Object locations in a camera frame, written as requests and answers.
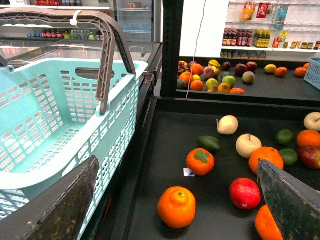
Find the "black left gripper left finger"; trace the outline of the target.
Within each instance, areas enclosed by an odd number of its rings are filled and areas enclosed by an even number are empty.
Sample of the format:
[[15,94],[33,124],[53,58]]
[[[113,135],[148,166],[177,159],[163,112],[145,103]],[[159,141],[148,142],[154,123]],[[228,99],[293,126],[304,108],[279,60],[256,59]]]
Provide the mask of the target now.
[[75,240],[93,200],[99,161],[89,157],[0,222],[2,240]]

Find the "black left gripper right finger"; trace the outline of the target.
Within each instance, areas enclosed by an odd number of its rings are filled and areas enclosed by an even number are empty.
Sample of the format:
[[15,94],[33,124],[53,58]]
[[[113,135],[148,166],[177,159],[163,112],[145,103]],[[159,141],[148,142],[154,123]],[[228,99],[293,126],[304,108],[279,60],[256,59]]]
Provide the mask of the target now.
[[320,238],[320,193],[262,159],[257,167],[263,197],[285,240]]

